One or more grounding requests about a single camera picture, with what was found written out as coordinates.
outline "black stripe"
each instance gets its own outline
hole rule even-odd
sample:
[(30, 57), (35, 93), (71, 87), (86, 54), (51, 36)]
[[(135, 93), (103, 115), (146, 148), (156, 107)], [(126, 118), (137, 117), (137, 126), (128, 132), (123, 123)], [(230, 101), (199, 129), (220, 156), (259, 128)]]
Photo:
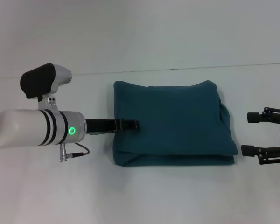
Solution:
[(48, 117), (48, 115), (46, 114), (46, 112), (45, 112), (45, 111), (42, 111), (42, 110), (39, 110), (39, 111), (42, 112), (42, 114), (45, 116), (46, 121), (47, 121), (47, 133), (46, 133), (46, 137), (45, 137), (44, 141), (43, 141), (40, 145), (38, 145), (38, 146), (42, 146), (43, 144), (46, 143), (46, 141), (47, 141), (48, 138), (49, 138), (49, 135), (50, 135), (50, 132), (51, 132), (51, 124), (50, 124), (50, 120), (49, 120), (49, 117)]
[(62, 138), (61, 141), (60, 141), (58, 144), (56, 144), (56, 145), (59, 145), (59, 144), (63, 143), (63, 141), (65, 140), (65, 138), (66, 138), (66, 136), (67, 136), (67, 131), (68, 131), (68, 129), (69, 129), (69, 124), (67, 123), (66, 116), (65, 116), (64, 113), (62, 113), (61, 111), (59, 111), (59, 112), (60, 112), (60, 114), (62, 115), (62, 117), (63, 117), (63, 119), (64, 119), (65, 130), (64, 130), (64, 136), (63, 136), (63, 138)]
[(48, 109), (45, 109), (45, 111), (48, 112), (49, 115), (51, 115), (52, 120), (53, 120), (53, 134), (52, 134), (51, 140), (48, 142), (48, 144), (46, 144), (46, 146), (47, 146), (47, 145), (51, 144), (52, 141), (54, 141), (54, 139), (55, 139), (55, 137), (56, 137), (56, 133), (57, 133), (57, 123), (56, 123), (56, 119), (55, 119), (55, 116), (54, 116), (54, 114), (52, 113), (52, 111), (50, 111), (50, 110), (48, 110)]

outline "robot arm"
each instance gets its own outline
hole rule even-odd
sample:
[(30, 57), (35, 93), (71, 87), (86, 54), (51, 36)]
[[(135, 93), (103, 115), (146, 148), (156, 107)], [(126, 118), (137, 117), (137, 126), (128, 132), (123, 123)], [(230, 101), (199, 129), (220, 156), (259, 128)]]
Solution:
[(65, 144), (78, 143), (86, 134), (95, 135), (138, 130), (136, 120), (85, 119), (80, 112), (59, 111), (58, 86), (71, 81), (71, 71), (45, 64), (21, 77), (21, 89), (27, 98), (38, 99), (38, 110), (6, 110), (0, 114), (0, 148), (60, 145), (60, 160), (72, 158)]

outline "cloth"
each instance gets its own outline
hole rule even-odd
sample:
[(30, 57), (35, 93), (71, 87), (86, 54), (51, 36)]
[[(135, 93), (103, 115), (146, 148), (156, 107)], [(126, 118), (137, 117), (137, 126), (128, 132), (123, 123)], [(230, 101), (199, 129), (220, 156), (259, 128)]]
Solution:
[(115, 133), (120, 166), (231, 165), (237, 147), (230, 116), (211, 81), (193, 86), (114, 83), (115, 118), (136, 119), (138, 131)]

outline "teal fabric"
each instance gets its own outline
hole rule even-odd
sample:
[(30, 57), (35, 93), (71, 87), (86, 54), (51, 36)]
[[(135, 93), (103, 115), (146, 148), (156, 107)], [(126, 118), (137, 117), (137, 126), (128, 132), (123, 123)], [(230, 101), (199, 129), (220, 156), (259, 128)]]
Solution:
[(217, 86), (114, 83), (115, 118), (137, 119), (139, 131), (115, 134), (113, 157), (124, 167), (231, 165), (238, 151)]

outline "teal towel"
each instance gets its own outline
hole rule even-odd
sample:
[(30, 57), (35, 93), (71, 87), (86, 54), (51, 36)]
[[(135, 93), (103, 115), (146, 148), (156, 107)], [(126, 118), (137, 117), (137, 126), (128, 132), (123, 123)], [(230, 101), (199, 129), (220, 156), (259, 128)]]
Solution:
[(115, 133), (113, 157), (124, 167), (231, 165), (238, 151), (217, 86), (114, 83), (115, 118), (136, 119), (139, 131)]

